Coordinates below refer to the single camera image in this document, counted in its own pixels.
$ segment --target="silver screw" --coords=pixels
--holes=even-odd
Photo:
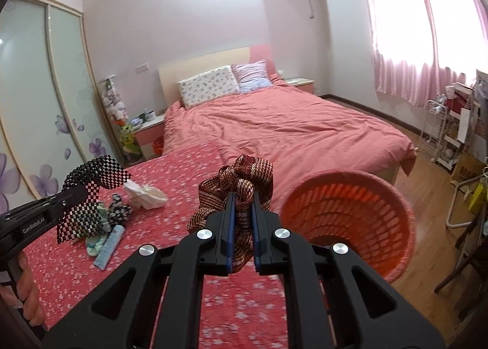
[[[197,237],[202,240],[210,239],[212,237],[212,231],[210,229],[200,229],[197,232]]]
[[[332,249],[337,254],[346,254],[349,251],[349,247],[347,247],[344,243],[335,243],[332,246]]]
[[[150,244],[145,244],[144,246],[139,247],[139,254],[143,256],[148,256],[154,253],[154,246],[151,246]]]
[[[280,239],[286,239],[290,236],[290,231],[285,228],[278,228],[275,230],[275,236]]]

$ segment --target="brown knitted scarf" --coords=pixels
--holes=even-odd
[[[198,186],[199,209],[188,222],[190,233],[205,227],[210,214],[225,210],[229,192],[236,193],[236,227],[232,272],[238,272],[253,255],[249,205],[258,191],[261,208],[269,210],[273,196],[273,165],[260,157],[241,155],[233,165]]]

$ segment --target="wall outlet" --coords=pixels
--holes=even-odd
[[[138,66],[136,68],[136,74],[140,74],[141,72],[144,72],[145,70],[149,70],[149,64],[147,64],[147,63]]]

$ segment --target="pink headboard panel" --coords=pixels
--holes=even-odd
[[[249,62],[252,64],[260,60],[266,60],[268,75],[276,73],[276,67],[273,62],[273,56],[271,55],[271,48],[269,45],[263,44],[249,47]]]

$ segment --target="white floral pillow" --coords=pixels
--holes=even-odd
[[[210,70],[193,78],[178,82],[178,88],[186,109],[239,93],[239,85],[230,65]]]

